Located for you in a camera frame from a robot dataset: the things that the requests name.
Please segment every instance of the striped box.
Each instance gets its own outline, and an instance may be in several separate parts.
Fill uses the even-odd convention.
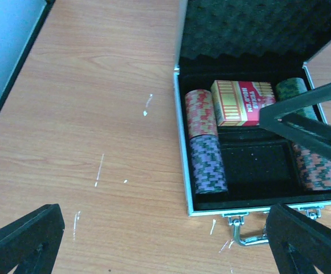
[[[265,82],[215,80],[211,93],[218,126],[256,126],[260,109],[276,102]]]

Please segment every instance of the wooden table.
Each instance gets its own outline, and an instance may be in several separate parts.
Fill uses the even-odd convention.
[[[268,245],[219,252],[227,221],[187,216],[177,10],[177,0],[57,0],[0,114],[0,228],[59,203],[54,273],[277,273]],[[331,82],[331,45],[309,67],[316,86]],[[331,228],[331,207],[319,221]],[[248,216],[243,232],[264,223]]]

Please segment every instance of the stack of poker chips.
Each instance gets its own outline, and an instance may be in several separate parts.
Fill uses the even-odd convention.
[[[217,137],[212,95],[207,90],[186,94],[188,135],[196,194],[227,191],[223,160]]]
[[[303,79],[290,78],[279,83],[276,91],[279,100],[286,100],[308,90]],[[312,106],[296,113],[317,120]],[[293,144],[293,150],[304,188],[310,191],[331,190],[331,161],[299,144]]]

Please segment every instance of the case handle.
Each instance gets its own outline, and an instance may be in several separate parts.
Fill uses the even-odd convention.
[[[234,226],[234,232],[233,232],[234,241],[238,245],[241,245],[242,247],[250,247],[253,245],[268,244],[266,227],[264,227],[262,235],[241,238],[240,227],[244,224],[244,216],[235,216],[235,218],[228,217],[228,219],[229,219],[229,225]]]

